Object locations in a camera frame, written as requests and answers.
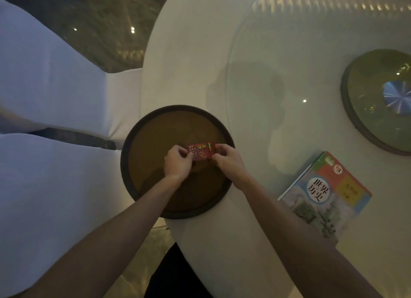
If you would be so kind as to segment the person's right hand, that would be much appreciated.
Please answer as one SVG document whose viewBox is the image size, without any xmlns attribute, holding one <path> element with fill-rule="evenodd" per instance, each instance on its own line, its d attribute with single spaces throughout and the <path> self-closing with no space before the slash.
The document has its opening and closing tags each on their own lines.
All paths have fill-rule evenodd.
<svg viewBox="0 0 411 298">
<path fill-rule="evenodd" d="M 217 163 L 217 166 L 233 185 L 242 191 L 249 181 L 249 172 L 239 152 L 227 144 L 215 144 L 215 153 L 222 155 L 222 161 Z"/>
</svg>

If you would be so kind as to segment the person's left hand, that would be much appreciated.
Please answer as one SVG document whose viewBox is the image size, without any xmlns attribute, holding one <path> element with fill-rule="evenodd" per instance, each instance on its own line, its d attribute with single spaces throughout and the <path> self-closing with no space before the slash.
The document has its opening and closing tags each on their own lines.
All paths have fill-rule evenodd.
<svg viewBox="0 0 411 298">
<path fill-rule="evenodd" d="M 174 145 L 164 158 L 164 173 L 167 179 L 183 182 L 189 175 L 192 164 L 185 163 L 188 150 Z"/>
</svg>

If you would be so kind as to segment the small red card packet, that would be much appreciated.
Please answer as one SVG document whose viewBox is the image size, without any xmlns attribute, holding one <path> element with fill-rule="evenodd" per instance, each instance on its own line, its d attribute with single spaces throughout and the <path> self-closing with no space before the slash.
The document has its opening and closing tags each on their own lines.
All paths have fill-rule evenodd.
<svg viewBox="0 0 411 298">
<path fill-rule="evenodd" d="M 215 143 L 213 141 L 188 145 L 187 150 L 193 154 L 193 162 L 212 159 L 215 154 Z"/>
</svg>

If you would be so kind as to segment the person's left forearm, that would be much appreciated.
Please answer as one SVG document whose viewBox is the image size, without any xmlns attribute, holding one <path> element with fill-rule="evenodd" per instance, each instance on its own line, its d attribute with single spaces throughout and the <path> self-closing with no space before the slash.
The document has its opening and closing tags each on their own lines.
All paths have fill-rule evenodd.
<svg viewBox="0 0 411 298">
<path fill-rule="evenodd" d="M 102 298 L 133 259 L 182 177 L 168 175 L 76 243 L 21 298 Z"/>
</svg>

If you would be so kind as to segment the person's right forearm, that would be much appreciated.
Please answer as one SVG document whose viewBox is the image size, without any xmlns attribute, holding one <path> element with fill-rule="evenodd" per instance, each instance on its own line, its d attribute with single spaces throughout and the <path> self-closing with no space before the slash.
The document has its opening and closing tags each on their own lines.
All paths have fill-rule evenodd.
<svg viewBox="0 0 411 298">
<path fill-rule="evenodd" d="M 383 298 L 357 269 L 313 227 L 253 178 L 233 181 L 304 298 Z"/>
</svg>

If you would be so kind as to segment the round dark brown tray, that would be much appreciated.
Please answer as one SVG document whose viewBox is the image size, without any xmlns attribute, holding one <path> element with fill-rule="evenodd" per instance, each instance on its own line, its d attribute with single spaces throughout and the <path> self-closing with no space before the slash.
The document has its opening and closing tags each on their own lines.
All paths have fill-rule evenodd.
<svg viewBox="0 0 411 298">
<path fill-rule="evenodd" d="M 131 129 L 121 150 L 121 176 L 129 195 L 137 201 L 164 178 L 164 156 L 174 145 L 187 149 L 208 141 L 235 146 L 224 124 L 200 108 L 170 105 L 148 113 Z M 193 162 L 160 216 L 197 217 L 216 206 L 231 185 L 211 159 Z"/>
</svg>

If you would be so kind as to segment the colourful textbook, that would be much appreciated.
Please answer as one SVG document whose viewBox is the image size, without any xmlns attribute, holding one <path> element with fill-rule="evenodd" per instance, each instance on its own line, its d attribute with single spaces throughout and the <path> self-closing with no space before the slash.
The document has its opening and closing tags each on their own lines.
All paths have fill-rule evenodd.
<svg viewBox="0 0 411 298">
<path fill-rule="evenodd" d="M 278 201 L 336 245 L 371 198 L 335 156 L 323 151 Z"/>
</svg>

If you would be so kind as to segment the person's dark trousers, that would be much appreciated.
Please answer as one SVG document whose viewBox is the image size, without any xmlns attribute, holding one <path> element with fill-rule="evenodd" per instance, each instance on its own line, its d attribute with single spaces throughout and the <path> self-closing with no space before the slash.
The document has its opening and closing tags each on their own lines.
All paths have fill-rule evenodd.
<svg viewBox="0 0 411 298">
<path fill-rule="evenodd" d="M 144 298 L 213 298 L 177 243 L 165 254 L 150 278 Z"/>
</svg>

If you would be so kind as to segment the round glass turntable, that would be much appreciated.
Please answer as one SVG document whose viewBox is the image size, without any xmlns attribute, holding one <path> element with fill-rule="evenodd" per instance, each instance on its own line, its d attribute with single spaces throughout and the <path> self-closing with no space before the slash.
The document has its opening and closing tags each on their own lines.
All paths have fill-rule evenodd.
<svg viewBox="0 0 411 298">
<path fill-rule="evenodd" d="M 257 0 L 234 38 L 230 127 L 250 172 L 279 195 L 330 151 L 375 196 L 411 192 L 411 156 L 373 145 L 343 107 L 347 66 L 376 49 L 411 54 L 411 0 Z"/>
</svg>

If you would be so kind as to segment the white covered chair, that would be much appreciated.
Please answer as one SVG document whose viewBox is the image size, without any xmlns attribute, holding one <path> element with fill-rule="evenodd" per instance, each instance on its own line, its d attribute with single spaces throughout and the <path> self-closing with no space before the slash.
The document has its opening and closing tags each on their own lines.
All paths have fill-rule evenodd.
<svg viewBox="0 0 411 298">
<path fill-rule="evenodd" d="M 0 134 L 0 298 L 31 287 L 134 200 L 121 151 Z"/>
<path fill-rule="evenodd" d="M 142 72 L 104 72 L 0 0 L 0 133 L 57 128 L 122 143 L 140 119 Z"/>
</svg>

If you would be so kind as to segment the round dark turntable base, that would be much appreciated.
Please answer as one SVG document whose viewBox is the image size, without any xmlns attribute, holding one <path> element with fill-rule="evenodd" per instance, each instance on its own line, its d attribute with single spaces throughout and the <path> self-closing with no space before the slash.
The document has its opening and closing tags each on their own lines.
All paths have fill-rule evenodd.
<svg viewBox="0 0 411 298">
<path fill-rule="evenodd" d="M 411 86 L 411 54 L 376 49 L 356 57 L 345 69 L 340 92 L 345 112 L 360 134 L 392 154 L 411 156 L 411 116 L 385 106 L 383 85 L 401 80 Z"/>
</svg>

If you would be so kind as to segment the silver metal turntable hub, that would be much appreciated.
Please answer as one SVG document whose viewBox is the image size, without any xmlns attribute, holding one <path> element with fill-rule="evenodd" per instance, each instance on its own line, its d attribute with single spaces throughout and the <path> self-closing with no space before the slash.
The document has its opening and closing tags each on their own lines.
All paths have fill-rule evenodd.
<svg viewBox="0 0 411 298">
<path fill-rule="evenodd" d="M 400 116 L 411 116 L 411 86 L 406 81 L 394 80 L 383 85 L 385 106 Z"/>
</svg>

